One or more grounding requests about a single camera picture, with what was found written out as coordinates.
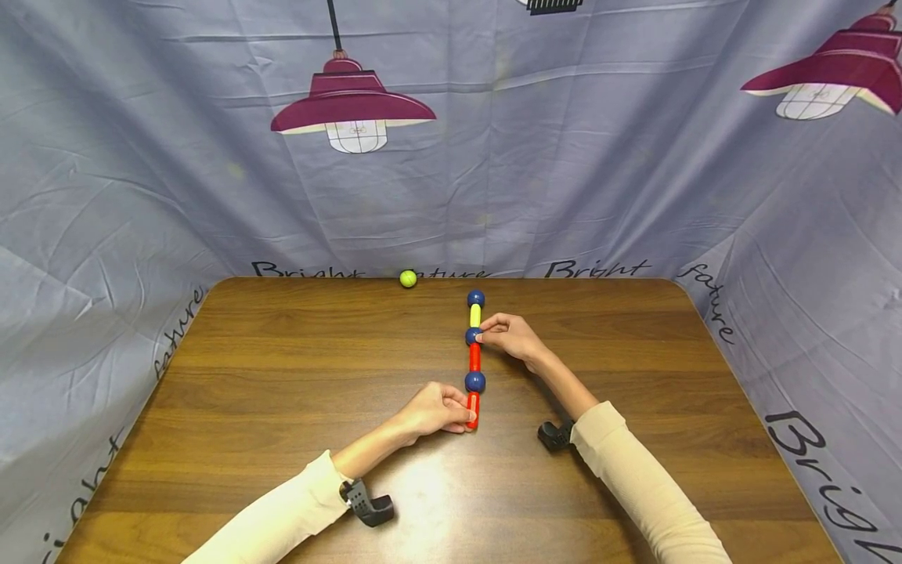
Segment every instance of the magnetic building toy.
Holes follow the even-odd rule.
[[[466,408],[476,413],[476,419],[466,424],[467,428],[475,429],[479,425],[479,394],[485,391],[485,375],[482,367],[482,351],[476,342],[476,335],[482,333],[479,326],[482,324],[485,295],[478,290],[471,291],[466,296],[466,305],[470,307],[470,328],[466,331],[464,339],[470,347],[470,372],[464,378],[464,386],[469,394],[466,396]]]

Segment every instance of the long sleeve shirt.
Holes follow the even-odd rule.
[[[571,441],[636,523],[661,564],[729,564],[711,525],[609,402],[583,414]],[[183,564],[275,564],[347,510],[348,478],[327,450],[246,507]]]

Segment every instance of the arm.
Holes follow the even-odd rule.
[[[636,523],[662,564],[728,564],[711,525],[670,474],[627,429],[609,402],[599,403],[522,318],[497,314],[477,339],[524,360],[576,421],[571,440]]]
[[[391,453],[437,430],[463,433],[474,413],[453,386],[424,386],[397,414],[248,505],[184,564],[275,564],[347,510],[338,489],[363,477]]]

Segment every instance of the blue ball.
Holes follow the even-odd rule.
[[[466,305],[467,307],[472,306],[473,304],[479,304],[480,308],[485,307],[485,294],[481,291],[473,290],[466,296]]]
[[[476,342],[476,336],[479,335],[479,334],[482,333],[482,332],[483,332],[483,330],[480,329],[480,328],[478,328],[478,327],[470,327],[470,328],[466,331],[466,334],[464,335],[464,338],[466,339],[466,345],[469,347],[470,345],[472,345],[473,343],[475,343],[475,342]]]
[[[485,392],[485,375],[481,372],[471,372],[464,378],[464,386],[468,392]]]

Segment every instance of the left hand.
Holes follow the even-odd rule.
[[[407,435],[409,444],[437,430],[464,433],[466,423],[476,418],[466,409],[466,395],[450,384],[430,382],[423,386],[391,419]]]

